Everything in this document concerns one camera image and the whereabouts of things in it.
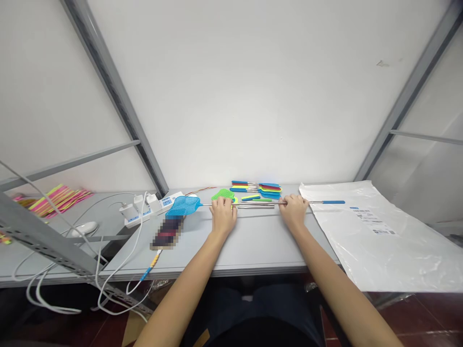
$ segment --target white cable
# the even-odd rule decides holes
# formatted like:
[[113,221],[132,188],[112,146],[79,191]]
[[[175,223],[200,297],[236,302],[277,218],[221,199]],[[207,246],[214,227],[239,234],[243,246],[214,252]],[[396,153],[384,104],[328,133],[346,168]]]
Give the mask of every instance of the white cable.
[[[100,203],[101,201],[105,200],[105,199],[108,199],[108,198],[111,198],[111,197],[114,197],[116,195],[121,195],[121,194],[131,194],[131,195],[135,195],[133,193],[116,193],[116,194],[112,194],[110,196],[107,196],[105,198],[102,198],[98,201],[96,201],[95,203],[93,203],[90,207],[88,207],[80,216],[79,218],[77,218],[75,221],[74,221],[74,225],[93,207],[95,206],[96,204]],[[67,234],[65,235],[65,237],[67,237],[70,233],[71,229],[68,229],[66,231],[63,231],[61,233],[61,235],[63,235],[64,233],[67,232]],[[37,306],[40,306],[40,307],[45,307],[45,308],[48,308],[50,309],[51,311],[54,311],[54,312],[58,312],[58,313],[62,313],[62,314],[76,314],[75,309],[73,308],[67,308],[67,307],[58,307],[58,306],[52,306],[50,304],[48,304],[47,302],[45,302],[45,300],[40,296],[40,286],[41,286],[41,283],[43,281],[43,279],[46,277],[46,275],[48,274],[49,270],[51,270],[52,268],[54,268],[55,266],[57,266],[54,262],[51,262],[48,266],[44,267],[40,272],[38,272],[37,274],[33,275],[33,276],[30,276],[30,277],[27,277],[26,279],[18,279],[16,277],[16,274],[17,274],[17,271],[19,269],[19,267],[27,260],[29,259],[35,252],[32,252],[30,253],[27,257],[25,257],[17,266],[16,268],[13,270],[13,273],[12,273],[12,278],[13,280],[15,281],[24,281],[24,280],[28,280],[28,279],[31,279],[31,281],[29,282],[28,286],[27,286],[27,290],[26,290],[26,298],[28,299],[28,301],[34,305],[37,305]],[[101,253],[99,253],[99,257],[98,257],[98,263],[99,263],[99,260],[100,260],[100,257],[101,256]],[[35,301],[34,299],[32,299],[31,295],[30,295],[30,287],[32,286],[32,283],[34,282],[34,280],[41,274],[43,273],[44,271],[46,271],[46,273],[43,275],[43,277],[41,278],[41,280],[39,281],[38,285],[37,285],[37,288],[36,288],[36,293],[38,292],[39,293],[39,297],[41,299],[41,302],[44,303],[44,304],[41,304],[40,302],[37,302]]]
[[62,313],[62,314],[79,314],[82,312],[82,310],[76,309],[76,308],[69,308],[69,307],[59,307],[59,306],[52,306],[48,304],[41,296],[40,294],[40,286],[42,285],[42,281],[45,278],[45,276],[48,274],[48,271],[45,271],[40,277],[39,283],[37,284],[37,287],[35,289],[35,296],[37,297],[37,300],[42,304],[43,307],[49,309],[50,311],[56,312],[56,313]]
[[[80,217],[77,218],[77,219],[74,221],[73,225],[76,225],[76,223],[77,223],[78,221],[80,221],[80,219],[81,219],[92,207],[94,207],[96,204],[102,202],[103,200],[112,198],[112,197],[114,197],[114,196],[116,196],[116,195],[122,195],[122,194],[131,194],[131,195],[135,196],[134,193],[124,192],[124,193],[112,194],[112,195],[109,195],[109,196],[107,196],[107,197],[105,197],[105,198],[102,198],[102,199],[98,200],[97,202],[94,202],[90,207],[88,207],[88,208],[80,215]],[[68,230],[66,230],[66,231],[63,231],[63,232],[61,233],[61,235],[63,235],[65,232],[68,232],[68,233],[65,235],[65,237],[67,237],[70,231],[71,231],[71,229],[68,229]],[[14,270],[13,270],[13,272],[12,272],[12,274],[11,274],[11,277],[13,278],[14,281],[16,281],[16,282],[22,282],[22,281],[29,280],[29,279],[33,278],[34,276],[36,276],[36,275],[40,275],[42,272],[46,271],[50,265],[53,265],[53,264],[54,264],[54,262],[51,262],[50,265],[44,267],[40,272],[36,273],[35,275],[29,276],[29,277],[27,277],[27,278],[25,278],[25,279],[19,279],[19,278],[17,277],[17,273],[18,273],[19,268],[20,268],[21,265],[23,265],[24,262],[25,262],[26,260],[28,260],[33,254],[36,254],[36,252],[31,252],[31,253],[29,253],[29,255],[27,255],[23,260],[21,260],[21,262],[14,268]]]
[[80,236],[82,236],[83,240],[85,241],[85,243],[88,245],[88,247],[90,248],[90,250],[95,253],[95,255],[98,255],[98,253],[92,248],[92,245],[90,244],[90,242],[87,240],[87,238],[85,237],[85,235],[80,231],[78,230],[76,227],[74,227],[70,222],[68,222],[68,220],[66,218],[64,218],[63,214],[61,213],[61,211],[55,206],[55,204],[53,203],[53,201],[44,193],[42,192],[31,180],[29,180],[27,177],[24,177],[22,176],[20,173],[18,173],[17,171],[13,170],[11,167],[9,167],[7,164],[5,164],[4,162],[2,162],[0,160],[0,164],[2,164],[4,167],[6,167],[8,170],[10,170],[12,173],[14,173],[16,176],[18,176],[19,178],[21,178],[22,180],[26,181],[27,183],[29,183],[31,186],[34,187],[34,189],[36,189],[40,194],[42,194],[42,196],[48,201],[48,203],[50,204],[51,207],[53,207],[53,209],[56,211],[56,213],[58,214],[58,216],[73,230],[75,230]]
[[[144,196],[143,196],[143,201],[145,201],[145,199],[146,199],[146,194],[147,194],[147,191],[145,192],[145,194],[144,194]],[[127,311],[130,311],[131,309],[137,307],[138,305],[140,305],[140,304],[148,297],[148,294],[150,293],[150,290],[151,290],[151,288],[152,288],[152,286],[153,286],[153,284],[154,284],[154,281],[153,281],[153,282],[151,283],[151,286],[150,286],[150,288],[148,289],[148,291],[147,291],[145,297],[144,297],[140,302],[138,302],[136,305],[133,305],[132,307],[127,308],[127,309],[124,310],[124,311],[117,312],[117,313],[116,313],[116,312],[112,312],[112,311],[107,310],[106,308],[104,308],[104,307],[101,305],[101,297],[102,297],[102,295],[104,294],[104,288],[105,288],[106,284],[108,283],[108,281],[110,280],[110,278],[111,278],[117,271],[119,271],[119,270],[127,263],[127,261],[128,261],[129,258],[132,256],[132,254],[134,253],[134,251],[135,251],[135,249],[136,249],[136,247],[137,247],[137,245],[138,245],[138,240],[139,240],[139,238],[140,238],[141,230],[142,230],[142,228],[143,228],[143,207],[144,207],[144,205],[145,205],[145,204],[142,205],[141,211],[140,211],[140,216],[141,216],[140,228],[138,229],[138,234],[137,234],[137,236],[136,236],[135,245],[134,245],[132,251],[130,252],[130,254],[129,254],[129,255],[124,259],[124,261],[123,261],[123,262],[122,262],[122,263],[121,263],[121,264],[120,264],[120,265],[108,276],[108,278],[107,278],[107,279],[105,280],[105,282],[103,283],[103,286],[102,286],[102,287],[100,287],[100,285],[99,285],[99,283],[98,283],[98,271],[96,272],[97,274],[95,275],[95,283],[96,283],[97,287],[100,289],[100,295],[98,296],[98,301],[97,301],[98,307],[99,307],[102,311],[104,311],[104,312],[106,312],[106,313],[108,313],[108,314],[110,314],[110,315],[112,315],[112,316],[117,316],[117,315],[123,314],[123,313],[125,313],[125,312],[127,312]],[[97,269],[98,269],[98,267],[99,267],[99,257],[100,257],[100,254],[101,254],[101,244],[100,244],[100,250],[98,251],[98,260],[97,260],[97,262],[96,262],[96,268],[97,268]],[[145,322],[147,322],[146,318],[145,318],[141,313],[139,313],[139,312],[137,312],[137,311],[135,311],[135,312],[136,312],[137,314],[139,314],[139,315],[143,318],[143,320],[144,320]]]
[[[97,265],[96,265],[97,269],[98,269],[98,267],[99,267],[100,259],[103,259],[104,261],[106,261],[106,263],[108,263],[108,260],[105,259],[105,258],[101,255],[101,252],[99,252],[99,253],[95,252],[95,250],[92,248],[92,245],[90,244],[90,242],[88,241],[88,239],[85,237],[85,235],[84,235],[82,232],[80,232],[80,230],[76,229],[71,223],[69,223],[69,222],[67,221],[67,219],[64,218],[64,216],[62,215],[61,211],[55,206],[55,204],[51,201],[51,199],[50,199],[45,193],[43,193],[34,183],[32,183],[32,181],[30,181],[28,178],[22,176],[20,173],[18,173],[18,172],[16,172],[15,170],[13,170],[10,166],[8,166],[7,164],[5,164],[5,163],[4,163],[3,161],[1,161],[1,160],[0,160],[0,164],[2,164],[4,167],[6,167],[8,170],[10,170],[10,171],[11,171],[13,174],[15,174],[16,176],[20,177],[21,179],[23,179],[24,181],[26,181],[27,183],[29,183],[32,187],[34,187],[34,188],[35,188],[35,189],[36,189],[36,190],[48,201],[48,203],[50,204],[50,206],[53,207],[53,209],[56,211],[56,213],[57,213],[57,214],[60,216],[60,218],[70,227],[70,229],[75,230],[80,236],[82,236],[83,240],[85,241],[85,243],[87,243],[87,245],[88,245],[88,247],[90,248],[90,250],[91,250],[92,252],[94,252],[96,255],[98,255],[98,262],[97,262]],[[145,192],[145,194],[144,194],[144,196],[143,196],[143,200],[146,199],[146,193],[147,193],[147,192]],[[136,248],[136,246],[137,246],[137,244],[138,244],[138,239],[139,239],[139,237],[140,237],[140,232],[141,232],[142,226],[143,226],[143,206],[142,206],[142,209],[141,209],[141,223],[140,223],[140,229],[139,229],[139,231],[138,231],[138,236],[137,236],[137,239],[136,239],[136,243],[135,243],[134,249],[130,252],[129,256],[128,256],[128,257],[126,258],[126,260],[123,262],[122,266],[125,265],[125,262],[128,260],[128,258],[129,258],[129,257],[132,255],[132,253],[134,252],[134,250],[135,250],[135,248]],[[101,303],[100,303],[101,297],[102,297],[103,294],[104,294],[109,300],[111,300],[111,301],[113,301],[113,302],[115,302],[115,303],[117,303],[117,304],[119,304],[119,305],[121,305],[121,306],[127,307],[126,305],[121,304],[121,303],[119,303],[119,302],[113,300],[113,299],[110,298],[106,293],[103,293],[103,292],[104,292],[104,287],[105,287],[106,283],[108,282],[109,278],[110,278],[112,275],[114,275],[122,266],[120,266],[118,269],[116,269],[116,270],[107,278],[107,280],[106,280],[105,283],[103,284],[103,287],[101,288],[100,295],[99,295],[99,297],[98,297],[98,302],[97,302],[97,303],[98,303],[98,307],[99,307],[102,311],[105,311],[105,312],[107,312],[107,313],[109,313],[109,314],[111,314],[111,315],[119,315],[119,314],[125,313],[125,312],[127,312],[127,311],[129,311],[129,310],[135,308],[136,306],[138,306],[143,300],[146,299],[146,297],[147,297],[148,294],[150,293],[151,287],[152,287],[152,285],[153,285],[153,283],[154,283],[154,282],[151,283],[151,287],[150,287],[150,289],[147,291],[145,297],[144,297],[138,304],[134,305],[133,307],[129,307],[127,310],[122,311],[122,312],[119,312],[119,313],[114,313],[114,312],[111,312],[111,311],[106,310],[106,309],[101,305]],[[32,282],[36,279],[36,276],[35,276],[34,278],[32,278],[32,280],[30,281],[29,285],[27,286],[27,290],[26,290],[27,299],[28,299],[30,302],[32,302],[33,304],[35,304],[35,305],[38,305],[38,306],[41,306],[41,307],[46,307],[46,308],[48,308],[49,310],[54,311],[54,312],[64,313],[64,314],[72,314],[71,312],[80,313],[80,312],[81,312],[80,310],[76,310],[76,309],[74,309],[74,308],[68,308],[68,307],[54,307],[54,306],[51,306],[51,305],[49,305],[48,303],[46,303],[45,300],[43,300],[43,298],[40,296],[40,285],[41,285],[43,279],[45,278],[46,274],[48,274],[48,271],[50,270],[50,269],[48,269],[48,267],[47,267],[46,269],[47,269],[47,270],[46,270],[45,273],[42,275],[42,277],[41,277],[41,279],[40,279],[40,281],[39,281],[39,284],[37,285],[37,288],[36,288],[36,296],[37,296],[37,299],[41,302],[41,304],[39,304],[39,303],[37,303],[36,301],[34,301],[34,300],[32,299],[32,297],[30,296],[30,287],[31,287],[31,285],[32,285]],[[145,322],[147,322],[146,318],[145,318],[141,313],[139,313],[139,312],[137,312],[137,311],[135,311],[135,312],[136,312],[137,314],[139,314],[139,315],[143,318],[143,320],[144,320]]]
[[[158,252],[156,253],[156,256],[159,256],[159,255],[161,254],[161,252],[162,252],[162,249],[158,250]],[[135,289],[138,288],[138,286],[140,285],[141,282],[143,282],[143,280],[139,280],[138,283],[136,284],[136,286],[133,287],[132,290],[129,290],[129,285],[130,285],[130,283],[132,283],[132,280],[130,280],[130,281],[127,283],[127,287],[125,288],[125,293],[126,293],[127,295],[132,294],[132,293],[135,291]]]
[[138,283],[136,284],[136,286],[132,288],[132,290],[129,290],[129,284],[131,284],[132,281],[128,282],[128,283],[127,283],[127,287],[125,288],[125,293],[126,293],[127,295],[132,294],[132,293],[135,291],[135,289],[138,288],[138,286],[140,285],[141,282],[142,282],[142,281],[139,280]]
[[[98,254],[101,254],[101,243],[100,243],[100,248],[99,248],[99,250],[98,250]],[[100,264],[100,262],[99,262],[99,258],[98,258],[98,261],[97,261],[97,263],[96,263],[96,273],[97,273],[97,274],[95,275],[95,283],[96,283],[96,287],[97,287],[99,290],[102,290],[101,287],[100,287],[100,284],[98,283],[98,277],[97,277],[97,276],[98,276],[98,267],[99,267],[99,264]],[[137,305],[139,305],[140,302],[141,302],[141,301],[140,301],[138,304],[136,304],[136,305],[133,306],[133,307],[129,307],[129,306],[127,306],[126,304],[123,304],[123,303],[121,303],[121,302],[118,302],[118,301],[114,300],[114,299],[111,297],[112,295],[108,295],[108,294],[106,294],[106,293],[103,293],[103,294],[106,295],[106,298],[107,298],[108,300],[110,300],[110,301],[112,301],[112,302],[114,302],[114,303],[116,303],[116,304],[118,304],[118,305],[121,305],[121,306],[123,306],[123,307],[126,307],[126,308],[128,308],[128,309],[133,309],[134,307],[136,307]],[[110,312],[110,311],[106,311],[106,309],[104,309],[103,311],[105,311],[106,313],[109,313],[109,314],[113,314],[114,316],[120,315],[120,314],[124,313],[124,312],[119,312],[119,313]],[[135,310],[134,310],[134,312],[135,312],[136,314],[138,314],[138,315],[145,321],[145,323],[148,323],[148,320],[145,318],[145,316],[143,316],[142,313],[140,313],[140,312],[138,312],[138,311],[135,311]]]

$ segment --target white mouse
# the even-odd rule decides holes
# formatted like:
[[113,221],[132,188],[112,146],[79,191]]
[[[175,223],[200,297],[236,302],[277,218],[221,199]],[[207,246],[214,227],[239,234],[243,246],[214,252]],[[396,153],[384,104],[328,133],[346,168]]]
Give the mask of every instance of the white mouse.
[[[76,226],[76,229],[80,231],[82,234],[87,235],[91,233],[92,231],[95,231],[96,228],[98,228],[98,223],[97,222],[88,222],[81,224],[79,226]],[[75,231],[74,229],[71,231],[71,237],[81,237],[80,234]]]

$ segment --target hand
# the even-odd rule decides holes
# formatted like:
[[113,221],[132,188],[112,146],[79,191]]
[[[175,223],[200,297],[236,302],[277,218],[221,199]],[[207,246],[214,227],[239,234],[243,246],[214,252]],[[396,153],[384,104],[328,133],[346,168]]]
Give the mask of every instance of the hand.
[[280,202],[286,201],[287,205],[278,205],[280,213],[291,232],[304,226],[305,211],[309,207],[309,202],[301,195],[286,195]]
[[232,208],[232,200],[219,197],[212,201],[209,209],[212,213],[212,232],[226,238],[235,227],[238,215],[236,207]]

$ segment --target person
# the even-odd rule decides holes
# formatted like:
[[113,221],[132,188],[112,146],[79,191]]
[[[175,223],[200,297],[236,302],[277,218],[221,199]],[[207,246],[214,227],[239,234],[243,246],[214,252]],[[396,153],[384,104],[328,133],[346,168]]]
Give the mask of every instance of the person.
[[[355,347],[403,346],[304,225],[308,201],[294,194],[284,201],[286,205],[279,205],[281,216],[350,343]],[[212,203],[211,233],[156,308],[135,347],[323,346],[305,309],[302,286],[262,287],[254,292],[252,302],[243,301],[233,289],[203,295],[237,218],[230,199]]]

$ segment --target white wall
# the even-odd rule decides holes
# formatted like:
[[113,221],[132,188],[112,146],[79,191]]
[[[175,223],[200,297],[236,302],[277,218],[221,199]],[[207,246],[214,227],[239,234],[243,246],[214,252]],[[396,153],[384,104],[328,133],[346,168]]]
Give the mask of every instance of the white wall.
[[351,181],[448,4],[90,0],[170,187]]
[[[21,173],[129,141],[57,0],[0,2],[0,158]],[[12,177],[0,167],[0,179]],[[134,148],[38,181],[153,189]],[[32,192],[22,186],[15,191]]]
[[[460,27],[400,130],[463,140],[462,58]],[[396,136],[369,178],[426,223],[463,219],[463,146]]]

